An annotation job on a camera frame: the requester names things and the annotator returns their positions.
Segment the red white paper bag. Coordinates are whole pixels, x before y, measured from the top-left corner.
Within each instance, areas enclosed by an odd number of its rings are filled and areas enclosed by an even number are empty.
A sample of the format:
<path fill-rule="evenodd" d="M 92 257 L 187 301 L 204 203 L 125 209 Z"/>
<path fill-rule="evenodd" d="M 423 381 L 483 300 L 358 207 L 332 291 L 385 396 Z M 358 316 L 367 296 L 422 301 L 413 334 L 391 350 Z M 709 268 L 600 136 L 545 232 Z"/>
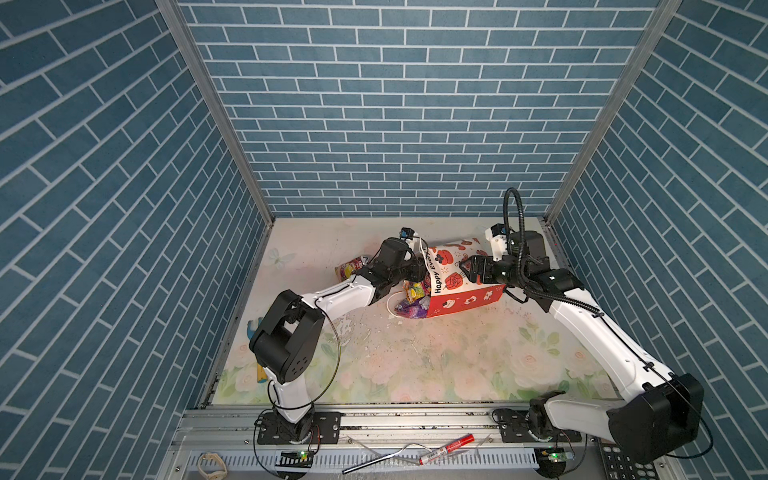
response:
<path fill-rule="evenodd" d="M 425 280 L 431 284 L 430 307 L 427 318 L 476 309 L 501 299 L 504 293 L 503 285 L 471 283 L 459 269 L 459 263 L 462 260 L 473 255 L 487 255 L 489 248 L 486 240 L 478 238 L 467 238 L 420 248 L 420 253 L 428 270 L 428 276 Z M 405 291 L 399 302 L 404 299 Z M 396 315 L 395 306 L 392 310 L 394 315 Z"/>

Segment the orange fruit candy packet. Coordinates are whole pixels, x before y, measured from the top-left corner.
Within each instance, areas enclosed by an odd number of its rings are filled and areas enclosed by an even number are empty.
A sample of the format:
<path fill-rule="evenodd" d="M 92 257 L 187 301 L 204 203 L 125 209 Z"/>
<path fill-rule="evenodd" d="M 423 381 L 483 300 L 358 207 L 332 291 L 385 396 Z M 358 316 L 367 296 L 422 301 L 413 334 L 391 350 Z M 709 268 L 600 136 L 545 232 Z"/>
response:
<path fill-rule="evenodd" d="M 336 276 L 340 281 L 345 281 L 353 276 L 353 274 L 362 268 L 370 257 L 367 255 L 359 255 L 351 260 L 348 260 L 335 268 Z"/>

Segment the purple snack packet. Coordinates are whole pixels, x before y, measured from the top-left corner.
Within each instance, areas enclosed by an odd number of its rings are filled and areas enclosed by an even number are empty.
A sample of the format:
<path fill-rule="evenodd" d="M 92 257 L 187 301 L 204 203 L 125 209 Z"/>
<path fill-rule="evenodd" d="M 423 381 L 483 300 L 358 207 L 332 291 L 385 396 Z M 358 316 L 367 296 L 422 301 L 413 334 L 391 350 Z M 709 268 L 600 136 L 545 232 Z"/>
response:
<path fill-rule="evenodd" d="M 394 309 L 397 316 L 408 319 L 423 319 L 429 315 L 430 298 L 422 297 L 413 302 L 404 299 Z"/>

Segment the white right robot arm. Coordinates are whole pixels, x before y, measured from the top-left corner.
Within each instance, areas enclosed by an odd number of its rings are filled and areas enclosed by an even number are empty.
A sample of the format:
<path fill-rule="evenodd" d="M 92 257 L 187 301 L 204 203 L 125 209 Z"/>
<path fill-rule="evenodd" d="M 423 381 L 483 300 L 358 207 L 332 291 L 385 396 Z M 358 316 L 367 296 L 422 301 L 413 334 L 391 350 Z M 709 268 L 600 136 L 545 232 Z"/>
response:
<path fill-rule="evenodd" d="M 578 400 L 562 391 L 530 400 L 527 423 L 535 438 L 548 440 L 573 430 L 609 440 L 631 461 L 646 464 L 709 430 L 702 415 L 701 383 L 691 374 L 674 373 L 645 351 L 571 271 L 546 263 L 527 268 L 508 256 L 495 260 L 481 255 L 459 267 L 475 283 L 521 289 L 579 340 L 616 387 L 616 400 Z"/>

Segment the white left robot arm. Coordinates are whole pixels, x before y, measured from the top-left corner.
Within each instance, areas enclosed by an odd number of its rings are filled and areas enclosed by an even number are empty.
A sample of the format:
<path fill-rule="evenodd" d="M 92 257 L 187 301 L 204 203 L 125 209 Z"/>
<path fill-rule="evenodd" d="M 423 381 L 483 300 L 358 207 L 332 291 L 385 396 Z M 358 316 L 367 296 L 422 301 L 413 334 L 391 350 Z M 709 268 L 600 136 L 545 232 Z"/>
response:
<path fill-rule="evenodd" d="M 384 299 L 404 281 L 426 274 L 427 243 L 409 228 L 385 239 L 372 259 L 350 278 L 324 290 L 277 295 L 256 327 L 250 329 L 249 349 L 268 378 L 268 399 L 274 413 L 290 427 L 311 421 L 315 401 L 309 396 L 304 372 L 309 367 L 325 326 Z"/>

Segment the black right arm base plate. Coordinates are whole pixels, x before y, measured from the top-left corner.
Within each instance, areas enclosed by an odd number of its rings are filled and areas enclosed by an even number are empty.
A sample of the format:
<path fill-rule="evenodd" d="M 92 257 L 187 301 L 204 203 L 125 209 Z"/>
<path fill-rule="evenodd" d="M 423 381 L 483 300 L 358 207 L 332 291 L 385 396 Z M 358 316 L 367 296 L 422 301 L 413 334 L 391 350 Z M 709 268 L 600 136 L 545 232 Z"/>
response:
<path fill-rule="evenodd" d="M 565 430 L 557 433 L 548 433 L 543 437 L 531 433 L 527 422 L 527 414 L 508 408 L 494 409 L 490 414 L 491 420 L 496 424 L 504 443 L 560 443 L 566 445 L 583 440 L 581 433 Z"/>

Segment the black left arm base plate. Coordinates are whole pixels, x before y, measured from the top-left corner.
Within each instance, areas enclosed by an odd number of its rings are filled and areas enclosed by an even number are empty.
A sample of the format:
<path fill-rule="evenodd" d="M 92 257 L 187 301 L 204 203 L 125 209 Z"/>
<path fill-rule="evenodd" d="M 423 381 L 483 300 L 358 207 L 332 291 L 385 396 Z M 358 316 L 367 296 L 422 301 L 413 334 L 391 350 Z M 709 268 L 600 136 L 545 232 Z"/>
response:
<path fill-rule="evenodd" d="M 268 410 L 256 422 L 258 445 L 289 445 L 313 443 L 337 444 L 341 413 L 309 410 L 297 423 L 291 423 L 281 414 Z"/>

